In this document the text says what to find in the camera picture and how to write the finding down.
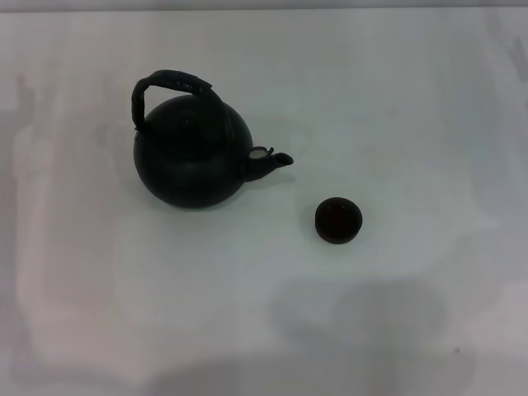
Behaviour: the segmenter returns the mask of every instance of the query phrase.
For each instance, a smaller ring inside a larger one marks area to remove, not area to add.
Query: teapot
[[[144,116],[150,86],[190,93],[174,97]],[[143,184],[168,204],[200,208],[218,204],[244,182],[291,165],[287,154],[253,147],[242,117],[208,82],[172,70],[139,80],[132,93],[134,164]]]

